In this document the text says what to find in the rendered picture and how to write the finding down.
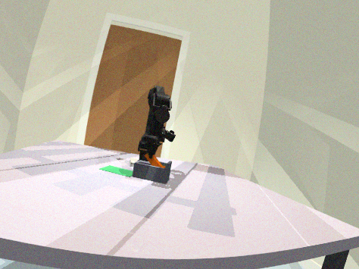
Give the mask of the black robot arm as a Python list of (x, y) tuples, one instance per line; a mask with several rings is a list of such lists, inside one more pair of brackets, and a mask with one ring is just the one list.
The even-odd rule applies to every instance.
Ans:
[[(156, 122), (160, 124), (166, 123), (170, 119), (170, 109), (172, 108), (172, 101), (168, 94), (165, 94), (164, 88), (162, 86), (155, 86), (153, 89), (150, 89), (148, 94), (148, 119), (145, 128), (145, 135), (149, 133), (149, 124), (151, 122)], [(168, 141), (172, 142), (176, 135), (174, 135), (174, 131), (165, 130), (165, 127), (161, 128), (161, 131), (158, 137), (164, 137)], [(145, 155), (148, 153), (145, 142), (142, 139), (139, 142), (138, 151), (139, 160), (148, 161)], [(137, 160), (137, 161), (139, 161)]]

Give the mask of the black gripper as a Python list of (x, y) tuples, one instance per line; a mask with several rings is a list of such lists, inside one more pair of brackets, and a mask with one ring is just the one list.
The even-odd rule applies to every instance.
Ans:
[(161, 138), (158, 137), (158, 135), (161, 131), (161, 128), (164, 126), (164, 124), (151, 122), (151, 124), (149, 124), (149, 126), (150, 126), (149, 133), (147, 135), (143, 136), (142, 141), (145, 142), (145, 144), (146, 144), (149, 158), (153, 158), (153, 154), (155, 155), (155, 152), (157, 151), (158, 146), (163, 144), (163, 143), (159, 143), (159, 142), (165, 141), (164, 137), (161, 137)]

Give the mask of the orange l-shaped part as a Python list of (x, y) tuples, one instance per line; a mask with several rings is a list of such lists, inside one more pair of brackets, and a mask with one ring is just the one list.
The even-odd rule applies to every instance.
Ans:
[(145, 157), (148, 159), (148, 161), (150, 162), (150, 164), (151, 164), (152, 166), (165, 168), (165, 166), (162, 166), (162, 165), (161, 165), (161, 163), (160, 163), (159, 160), (155, 157), (154, 154), (153, 154), (153, 158), (149, 158), (148, 153), (145, 155)]

